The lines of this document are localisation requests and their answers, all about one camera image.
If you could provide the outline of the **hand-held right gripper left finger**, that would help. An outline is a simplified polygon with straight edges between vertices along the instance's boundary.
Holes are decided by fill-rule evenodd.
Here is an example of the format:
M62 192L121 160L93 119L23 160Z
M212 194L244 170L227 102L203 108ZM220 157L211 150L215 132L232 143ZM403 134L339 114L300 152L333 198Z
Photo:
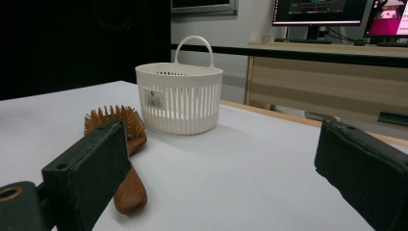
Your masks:
M123 122L103 125L41 170L59 231L91 231L131 168Z

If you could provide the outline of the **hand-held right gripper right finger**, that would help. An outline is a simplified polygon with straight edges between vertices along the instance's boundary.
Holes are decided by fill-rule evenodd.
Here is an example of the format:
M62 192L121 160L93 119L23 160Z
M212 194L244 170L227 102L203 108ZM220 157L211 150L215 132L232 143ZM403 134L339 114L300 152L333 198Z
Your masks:
M351 125L325 120L318 174L375 231L408 231L408 155Z

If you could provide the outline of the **brown wooden hairbrush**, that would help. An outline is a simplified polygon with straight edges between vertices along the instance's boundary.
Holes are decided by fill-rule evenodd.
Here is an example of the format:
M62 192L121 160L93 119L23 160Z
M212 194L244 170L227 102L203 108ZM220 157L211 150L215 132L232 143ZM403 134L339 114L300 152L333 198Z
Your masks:
M139 113L130 106L104 106L91 110L85 116L84 134L116 121L123 121L125 124L128 155L136 154L146 144L147 136ZM121 214L127 215L142 209L147 201L145 186L132 167L114 195L115 207Z

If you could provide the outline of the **white slotted plastic basket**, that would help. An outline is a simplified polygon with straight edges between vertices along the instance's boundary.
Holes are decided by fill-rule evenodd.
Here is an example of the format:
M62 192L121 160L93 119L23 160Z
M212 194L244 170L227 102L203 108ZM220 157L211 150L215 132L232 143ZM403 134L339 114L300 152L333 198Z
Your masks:
M142 64L135 68L147 128L173 135L202 134L217 126L223 71L213 64Z

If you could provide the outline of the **wooden desk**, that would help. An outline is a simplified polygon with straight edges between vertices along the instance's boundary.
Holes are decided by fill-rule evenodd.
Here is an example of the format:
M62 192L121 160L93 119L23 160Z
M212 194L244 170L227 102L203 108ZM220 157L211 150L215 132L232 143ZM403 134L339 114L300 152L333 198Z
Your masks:
M252 42L250 48L408 57L407 48ZM249 56L246 102L408 131L408 68Z

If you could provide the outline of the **black curtain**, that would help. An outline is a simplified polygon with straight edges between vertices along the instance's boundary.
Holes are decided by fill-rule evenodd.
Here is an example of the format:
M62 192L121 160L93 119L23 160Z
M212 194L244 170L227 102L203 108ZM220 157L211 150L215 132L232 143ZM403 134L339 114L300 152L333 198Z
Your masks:
M0 100L136 81L170 60L171 0L0 0Z

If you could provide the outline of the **black keyboard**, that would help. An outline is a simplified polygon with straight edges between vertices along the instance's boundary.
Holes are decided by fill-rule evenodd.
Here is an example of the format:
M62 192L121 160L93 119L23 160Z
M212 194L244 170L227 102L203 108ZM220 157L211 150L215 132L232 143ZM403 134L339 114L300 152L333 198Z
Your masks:
M332 44L330 40L319 39L298 39L298 38L275 38L274 42L283 43L309 43L309 44Z

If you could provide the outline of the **computer monitor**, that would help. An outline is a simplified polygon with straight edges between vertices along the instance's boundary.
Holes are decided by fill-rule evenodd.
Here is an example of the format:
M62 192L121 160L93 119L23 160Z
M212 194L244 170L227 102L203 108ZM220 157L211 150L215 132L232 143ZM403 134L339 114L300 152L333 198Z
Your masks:
M373 0L364 37L408 39L408 0Z
M273 25L360 25L368 0L275 0Z

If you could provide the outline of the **grey framed screen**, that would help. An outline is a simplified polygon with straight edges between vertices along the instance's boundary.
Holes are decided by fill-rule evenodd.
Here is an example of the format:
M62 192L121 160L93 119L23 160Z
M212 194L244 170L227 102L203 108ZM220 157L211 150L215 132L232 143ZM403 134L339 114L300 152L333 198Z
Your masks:
M171 0L173 14L237 13L239 0Z

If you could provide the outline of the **black frame bar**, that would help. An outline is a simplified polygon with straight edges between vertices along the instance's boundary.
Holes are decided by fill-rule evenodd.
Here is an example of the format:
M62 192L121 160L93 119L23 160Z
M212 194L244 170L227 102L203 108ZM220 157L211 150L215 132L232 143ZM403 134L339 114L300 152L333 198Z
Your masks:
M374 56L365 54L340 54L334 52L326 53L315 51L289 51L266 48L243 48L226 46L213 46L212 50L214 53L225 55L253 56L333 64L358 64L408 68L408 57L387 57L385 55Z

